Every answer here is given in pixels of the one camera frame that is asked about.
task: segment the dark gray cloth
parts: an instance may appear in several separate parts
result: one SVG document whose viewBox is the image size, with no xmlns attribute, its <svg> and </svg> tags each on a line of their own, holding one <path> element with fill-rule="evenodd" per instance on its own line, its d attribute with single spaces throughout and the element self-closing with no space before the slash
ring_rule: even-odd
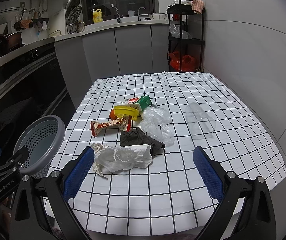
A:
<svg viewBox="0 0 286 240">
<path fill-rule="evenodd" d="M 121 131 L 121 141 L 120 146 L 130 146 L 130 145 L 142 145 L 149 144 L 151 146 L 151 155 L 153 156 L 161 148 L 165 147 L 164 143 L 154 140 L 150 136 L 146 135 L 140 128 L 131 129 L 130 131 Z"/>
</svg>

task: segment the laundry basket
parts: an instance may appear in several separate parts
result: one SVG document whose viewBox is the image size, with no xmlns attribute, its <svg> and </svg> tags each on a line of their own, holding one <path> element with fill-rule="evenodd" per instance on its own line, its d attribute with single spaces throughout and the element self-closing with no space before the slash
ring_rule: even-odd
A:
<svg viewBox="0 0 286 240">
<path fill-rule="evenodd" d="M 21 174 L 34 178 L 46 177 L 64 134 L 64 123 L 56 115 L 42 117 L 25 129 L 13 151 L 14 154 L 23 146 L 29 150 L 29 157 L 20 167 Z"/>
</svg>

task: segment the snack wrapper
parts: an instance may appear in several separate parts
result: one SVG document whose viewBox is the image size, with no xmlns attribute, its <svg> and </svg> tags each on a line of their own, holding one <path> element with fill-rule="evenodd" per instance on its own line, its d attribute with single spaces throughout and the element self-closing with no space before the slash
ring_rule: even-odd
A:
<svg viewBox="0 0 286 240">
<path fill-rule="evenodd" d="M 94 137 L 97 137 L 99 132 L 106 127 L 117 125 L 122 131 L 129 131 L 131 128 L 131 116 L 124 116 L 122 118 L 115 119 L 113 121 L 100 123 L 97 121 L 91 121 L 91 131 Z"/>
</svg>

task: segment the white bowl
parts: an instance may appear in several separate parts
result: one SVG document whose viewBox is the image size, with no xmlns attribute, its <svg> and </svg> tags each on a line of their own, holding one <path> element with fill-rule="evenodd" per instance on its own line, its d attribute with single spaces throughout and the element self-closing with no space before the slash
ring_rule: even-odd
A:
<svg viewBox="0 0 286 240">
<path fill-rule="evenodd" d="M 166 20 L 166 13 L 151 13 L 148 15 L 151 20 Z"/>
</svg>

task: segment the blue textured finger pad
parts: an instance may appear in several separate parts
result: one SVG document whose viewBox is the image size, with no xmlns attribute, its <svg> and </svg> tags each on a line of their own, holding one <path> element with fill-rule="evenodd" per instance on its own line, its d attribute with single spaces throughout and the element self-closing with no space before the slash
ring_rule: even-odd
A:
<svg viewBox="0 0 286 240">
<path fill-rule="evenodd" d="M 63 198 L 66 202 L 76 196 L 93 162 L 94 150 L 89 148 L 65 180 Z"/>
<path fill-rule="evenodd" d="M 193 151 L 193 161 L 210 196 L 221 202 L 224 197 L 223 183 L 199 148 Z"/>
</svg>

